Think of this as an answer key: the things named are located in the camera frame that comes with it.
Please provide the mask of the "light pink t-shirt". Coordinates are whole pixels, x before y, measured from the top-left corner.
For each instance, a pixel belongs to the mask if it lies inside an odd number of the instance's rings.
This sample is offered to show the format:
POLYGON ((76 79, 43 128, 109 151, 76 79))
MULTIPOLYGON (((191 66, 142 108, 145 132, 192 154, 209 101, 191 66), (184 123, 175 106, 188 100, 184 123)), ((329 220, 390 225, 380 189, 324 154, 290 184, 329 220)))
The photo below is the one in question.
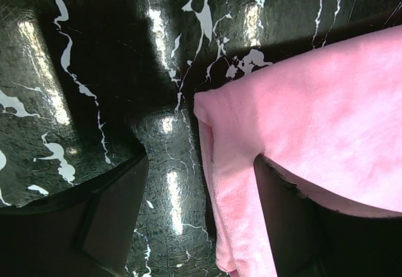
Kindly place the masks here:
POLYGON ((231 276, 278 276, 257 156, 342 197, 401 213, 400 26, 199 92, 194 113, 216 263, 231 276))

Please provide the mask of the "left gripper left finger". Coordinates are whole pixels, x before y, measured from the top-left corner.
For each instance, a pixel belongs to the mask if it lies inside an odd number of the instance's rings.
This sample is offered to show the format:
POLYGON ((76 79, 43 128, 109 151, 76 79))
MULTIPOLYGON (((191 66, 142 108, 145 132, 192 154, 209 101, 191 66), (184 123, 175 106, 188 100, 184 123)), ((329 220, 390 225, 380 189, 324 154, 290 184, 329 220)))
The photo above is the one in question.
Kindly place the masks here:
POLYGON ((148 168, 139 155, 24 207, 3 207, 1 275, 122 276, 148 168))

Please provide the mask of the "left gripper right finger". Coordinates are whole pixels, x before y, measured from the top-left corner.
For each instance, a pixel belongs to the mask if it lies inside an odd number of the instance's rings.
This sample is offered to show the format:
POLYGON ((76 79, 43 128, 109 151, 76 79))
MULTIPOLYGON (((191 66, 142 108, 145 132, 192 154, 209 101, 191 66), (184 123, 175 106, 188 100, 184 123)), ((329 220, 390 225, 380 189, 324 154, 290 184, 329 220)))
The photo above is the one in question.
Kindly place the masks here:
POLYGON ((263 156, 254 172, 278 276, 401 276, 401 213, 337 195, 263 156))

